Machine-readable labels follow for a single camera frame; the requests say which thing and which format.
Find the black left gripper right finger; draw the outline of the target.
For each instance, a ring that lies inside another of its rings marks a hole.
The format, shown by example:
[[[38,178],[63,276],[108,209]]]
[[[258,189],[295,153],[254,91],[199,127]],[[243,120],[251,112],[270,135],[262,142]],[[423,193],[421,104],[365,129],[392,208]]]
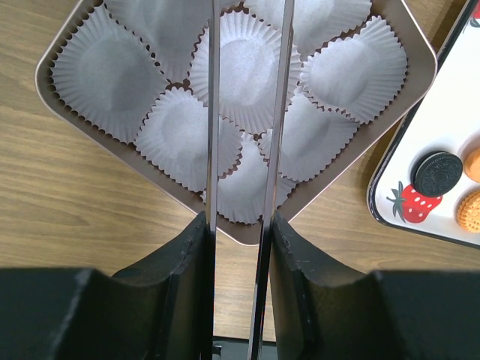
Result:
[[[270,285],[279,359],[370,359],[371,276],[328,255],[275,214]]]

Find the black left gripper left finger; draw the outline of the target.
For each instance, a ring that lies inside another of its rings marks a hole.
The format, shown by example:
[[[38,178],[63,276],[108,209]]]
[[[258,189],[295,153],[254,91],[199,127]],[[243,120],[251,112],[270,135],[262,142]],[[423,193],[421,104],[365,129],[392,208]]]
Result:
[[[206,214],[200,212],[174,239],[117,271],[128,284],[161,284],[147,359],[211,359],[213,251]]]

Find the steel slotted serving tongs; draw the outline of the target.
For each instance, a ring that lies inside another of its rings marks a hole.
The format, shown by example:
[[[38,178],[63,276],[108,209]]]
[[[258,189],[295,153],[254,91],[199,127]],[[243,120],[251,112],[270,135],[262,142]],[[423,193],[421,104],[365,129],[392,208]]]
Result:
[[[293,48],[294,7],[294,1],[284,2],[277,88],[274,103],[274,121],[269,155],[270,163],[266,180],[262,227],[259,238],[259,253],[256,263],[252,320],[250,321],[250,337],[247,350],[248,359],[260,359],[262,355],[266,293],[273,241],[272,228],[276,209],[278,164],[287,103],[287,80],[290,75],[290,58]],[[208,166],[205,204],[208,237],[210,243],[215,245],[217,229],[218,116],[221,57],[221,3],[219,1],[213,1],[211,3],[211,19],[208,30]]]

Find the white paper cupcake liner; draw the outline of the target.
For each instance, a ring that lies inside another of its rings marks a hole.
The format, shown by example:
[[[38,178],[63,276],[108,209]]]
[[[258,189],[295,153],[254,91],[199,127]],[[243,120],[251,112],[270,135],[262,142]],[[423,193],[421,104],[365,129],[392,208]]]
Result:
[[[273,127],[281,32],[243,12],[220,18],[219,113],[241,129]]]
[[[318,176],[350,143],[360,124],[312,103],[299,89],[287,107],[278,172],[294,182]]]
[[[105,1],[120,24],[149,45],[166,78],[180,83],[188,77],[195,46],[209,27],[211,1]]]
[[[331,39],[364,23],[371,7],[369,0],[296,0],[293,44],[305,59]]]
[[[52,80],[67,106],[122,143],[134,141],[168,84],[146,45],[103,5],[62,46]]]
[[[407,66],[407,54],[391,26],[373,16],[359,33],[308,56],[300,84],[312,101],[367,124],[401,91]]]
[[[217,183],[217,212],[233,223],[255,224],[263,215],[268,165],[254,138],[245,133],[237,170]]]
[[[156,100],[134,140],[136,150],[189,191],[206,189],[209,110],[183,88]]]

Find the orange round dotted biscuit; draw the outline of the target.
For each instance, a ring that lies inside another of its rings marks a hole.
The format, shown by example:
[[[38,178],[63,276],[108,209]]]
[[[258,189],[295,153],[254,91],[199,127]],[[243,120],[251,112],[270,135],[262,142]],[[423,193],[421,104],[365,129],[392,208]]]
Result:
[[[479,233],[479,190],[466,195],[457,209],[457,223],[471,233]]]

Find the black sandwich cookie left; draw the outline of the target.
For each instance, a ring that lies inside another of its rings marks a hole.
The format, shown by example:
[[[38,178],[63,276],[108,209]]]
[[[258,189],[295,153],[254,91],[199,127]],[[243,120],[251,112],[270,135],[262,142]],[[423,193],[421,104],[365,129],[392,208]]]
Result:
[[[447,194],[460,180],[462,160],[447,151],[431,151],[420,157],[411,170],[414,189],[426,197]]]

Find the orange scalloped cookie lower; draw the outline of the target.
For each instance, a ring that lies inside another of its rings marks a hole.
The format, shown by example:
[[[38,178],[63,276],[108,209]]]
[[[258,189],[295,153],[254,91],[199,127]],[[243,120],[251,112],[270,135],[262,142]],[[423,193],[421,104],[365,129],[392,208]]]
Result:
[[[480,182],[480,148],[472,150],[463,162],[466,176],[476,183]]]

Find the white strawberry print tray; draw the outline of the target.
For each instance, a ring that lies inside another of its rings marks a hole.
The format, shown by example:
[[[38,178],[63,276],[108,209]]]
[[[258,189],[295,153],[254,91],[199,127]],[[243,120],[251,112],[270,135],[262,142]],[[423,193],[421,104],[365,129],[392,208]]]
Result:
[[[472,248],[479,231],[458,211],[479,180],[479,2],[468,1],[438,56],[430,91],[401,122],[370,180],[367,203],[381,224]]]

